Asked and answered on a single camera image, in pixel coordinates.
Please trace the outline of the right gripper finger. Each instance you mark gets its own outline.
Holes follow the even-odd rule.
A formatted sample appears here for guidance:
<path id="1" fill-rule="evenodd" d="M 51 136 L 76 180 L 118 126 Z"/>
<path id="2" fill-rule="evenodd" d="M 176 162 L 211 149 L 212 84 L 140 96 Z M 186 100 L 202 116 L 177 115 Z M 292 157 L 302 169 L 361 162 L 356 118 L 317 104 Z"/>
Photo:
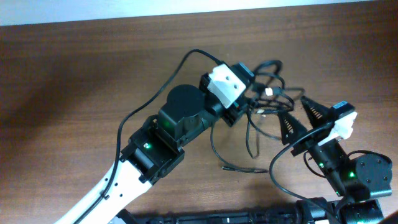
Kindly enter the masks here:
<path id="1" fill-rule="evenodd" d="M 292 144 L 307 133 L 307 128 L 290 113 L 280 112 L 277 116 L 280 123 L 281 141 L 283 145 Z"/>
<path id="2" fill-rule="evenodd" d="M 321 126 L 331 128 L 333 126 L 331 108 L 327 108 L 306 96 L 301 97 L 300 101 L 313 128 Z"/>

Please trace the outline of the black usb cable long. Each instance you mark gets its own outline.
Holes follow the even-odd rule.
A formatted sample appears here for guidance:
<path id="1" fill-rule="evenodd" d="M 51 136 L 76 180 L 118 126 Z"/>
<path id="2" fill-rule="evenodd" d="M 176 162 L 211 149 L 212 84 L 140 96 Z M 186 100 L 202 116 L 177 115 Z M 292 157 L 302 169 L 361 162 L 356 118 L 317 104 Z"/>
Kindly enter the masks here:
<path id="1" fill-rule="evenodd" d="M 291 112 L 295 102 L 305 94 L 302 87 L 286 87 L 285 80 L 279 75 L 283 63 L 280 60 L 266 60 L 260 63 L 252 73 L 254 78 L 268 77 L 266 83 L 254 81 L 251 91 L 255 93 L 249 99 L 249 107 L 262 114 Z"/>

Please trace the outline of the black usb cable short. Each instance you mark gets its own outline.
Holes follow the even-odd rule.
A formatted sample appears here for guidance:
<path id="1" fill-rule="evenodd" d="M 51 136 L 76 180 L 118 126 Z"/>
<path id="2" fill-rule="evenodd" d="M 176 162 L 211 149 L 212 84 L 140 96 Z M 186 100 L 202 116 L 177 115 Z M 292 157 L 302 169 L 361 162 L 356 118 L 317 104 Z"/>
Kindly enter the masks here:
<path id="1" fill-rule="evenodd" d="M 252 159 L 257 159 L 260 155 L 259 150 L 260 150 L 261 136 L 264 136 L 265 138 L 269 138 L 269 139 L 275 140 L 275 141 L 281 140 L 280 136 L 276 136 L 274 134 L 267 133 L 261 129 L 261 125 L 263 125 L 265 123 L 265 120 L 267 118 L 267 115 L 263 114 L 262 112 L 263 112 L 263 110 L 260 110 L 259 119 L 258 119 L 257 123 L 255 123 L 252 119 L 252 115 L 256 115 L 257 111 L 255 111 L 254 108 L 249 107 L 249 109 L 246 112 L 246 115 L 248 117 L 248 122 L 247 122 L 247 126 L 246 126 L 246 149 Z M 252 150 L 250 148 L 251 128 L 253 128 L 256 132 L 255 133 L 255 143 L 256 143 L 256 153 L 255 154 L 252 153 Z"/>

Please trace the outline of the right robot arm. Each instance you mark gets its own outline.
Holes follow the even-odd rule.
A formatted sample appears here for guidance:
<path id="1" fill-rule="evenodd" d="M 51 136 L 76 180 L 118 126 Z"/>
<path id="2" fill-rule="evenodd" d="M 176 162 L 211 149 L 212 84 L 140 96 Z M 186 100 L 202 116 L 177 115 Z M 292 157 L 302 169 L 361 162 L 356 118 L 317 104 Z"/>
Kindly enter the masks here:
<path id="1" fill-rule="evenodd" d="M 327 108 L 303 96 L 300 99 L 312 125 L 308 130 L 288 112 L 277 114 L 281 127 L 282 152 L 291 151 L 293 156 L 311 155 L 340 201 L 331 208 L 321 204 L 335 222 L 347 220 L 341 210 L 348 205 L 367 202 L 392 194 L 392 160 L 380 153 L 357 150 L 352 159 L 339 144 L 339 139 L 348 139 L 357 118 L 355 107 L 341 101 Z"/>

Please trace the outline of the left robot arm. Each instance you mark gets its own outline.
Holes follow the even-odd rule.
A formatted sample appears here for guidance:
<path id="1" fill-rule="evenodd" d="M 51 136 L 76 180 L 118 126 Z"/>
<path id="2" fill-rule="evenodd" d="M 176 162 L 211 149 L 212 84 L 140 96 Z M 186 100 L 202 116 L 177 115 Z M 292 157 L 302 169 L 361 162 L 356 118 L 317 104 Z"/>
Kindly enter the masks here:
<path id="1" fill-rule="evenodd" d="M 246 104 L 244 92 L 253 81 L 252 73 L 211 72 L 199 86 L 171 89 L 165 105 L 129 138 L 105 176 L 58 222 L 110 222 L 183 160 L 184 145 L 219 119 L 230 125 L 238 120 Z"/>

